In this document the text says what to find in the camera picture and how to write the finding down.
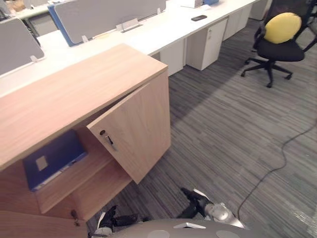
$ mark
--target smartphone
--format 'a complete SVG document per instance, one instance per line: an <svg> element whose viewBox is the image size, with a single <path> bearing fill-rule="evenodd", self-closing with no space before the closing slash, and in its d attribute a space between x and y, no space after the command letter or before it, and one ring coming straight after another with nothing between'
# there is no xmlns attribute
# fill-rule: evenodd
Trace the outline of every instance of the smartphone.
<svg viewBox="0 0 317 238"><path fill-rule="evenodd" d="M207 18L207 16L205 16L205 15L195 16L192 18L192 21L199 21L199 20L202 20L205 18Z"/></svg>

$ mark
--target yellow pillow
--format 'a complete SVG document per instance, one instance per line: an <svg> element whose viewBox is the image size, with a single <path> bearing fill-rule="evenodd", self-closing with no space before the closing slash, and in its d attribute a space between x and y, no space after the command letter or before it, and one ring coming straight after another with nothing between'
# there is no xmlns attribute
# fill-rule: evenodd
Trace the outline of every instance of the yellow pillow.
<svg viewBox="0 0 317 238"><path fill-rule="evenodd" d="M292 12L279 14L266 24L264 39L275 44L283 43L292 39L301 25L302 20L298 15Z"/></svg>

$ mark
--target floor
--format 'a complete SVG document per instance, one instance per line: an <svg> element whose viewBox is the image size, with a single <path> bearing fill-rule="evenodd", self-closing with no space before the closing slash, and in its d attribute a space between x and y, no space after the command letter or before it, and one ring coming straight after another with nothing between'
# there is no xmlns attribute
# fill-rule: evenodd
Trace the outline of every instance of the floor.
<svg viewBox="0 0 317 238"><path fill-rule="evenodd" d="M283 164L283 142L317 118L317 47L301 62L279 65L294 72L286 80L265 70L240 77L252 57L259 22L226 40L219 59L203 71L189 66L169 79L172 146L139 185L130 183L107 206L117 214L174 218L188 202L179 187L197 188L234 213L273 168ZM309 31L298 42L313 39ZM317 128L285 148L287 166L269 176L241 208L241 220L272 238L317 238ZM88 223L96 228L100 212Z"/></svg>

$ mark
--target white desk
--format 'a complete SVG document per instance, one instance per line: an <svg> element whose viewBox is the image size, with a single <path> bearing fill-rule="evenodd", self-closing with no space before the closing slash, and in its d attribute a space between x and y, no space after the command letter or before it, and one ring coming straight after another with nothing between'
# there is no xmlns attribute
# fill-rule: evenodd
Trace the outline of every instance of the white desk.
<svg viewBox="0 0 317 238"><path fill-rule="evenodd" d="M121 43L152 56L254 2L257 0L220 0L205 10L203 7L180 7L176 0L169 0L165 11L143 20L143 26L126 33L106 33L75 47L69 47L59 31L51 32L38 38L45 59L0 76L0 97ZM197 22L191 20L202 14L207 18Z"/></svg>

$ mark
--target cabinet shelf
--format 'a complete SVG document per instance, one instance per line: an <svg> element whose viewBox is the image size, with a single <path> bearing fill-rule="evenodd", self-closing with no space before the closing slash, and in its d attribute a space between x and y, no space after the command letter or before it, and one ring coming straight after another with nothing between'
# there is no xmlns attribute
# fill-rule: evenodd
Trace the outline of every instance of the cabinet shelf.
<svg viewBox="0 0 317 238"><path fill-rule="evenodd" d="M87 128L79 128L77 134L88 155L35 192L42 214L48 212L113 160L112 155Z"/></svg>
<svg viewBox="0 0 317 238"><path fill-rule="evenodd" d="M132 178L113 159L73 192L80 219L90 219L131 181Z"/></svg>

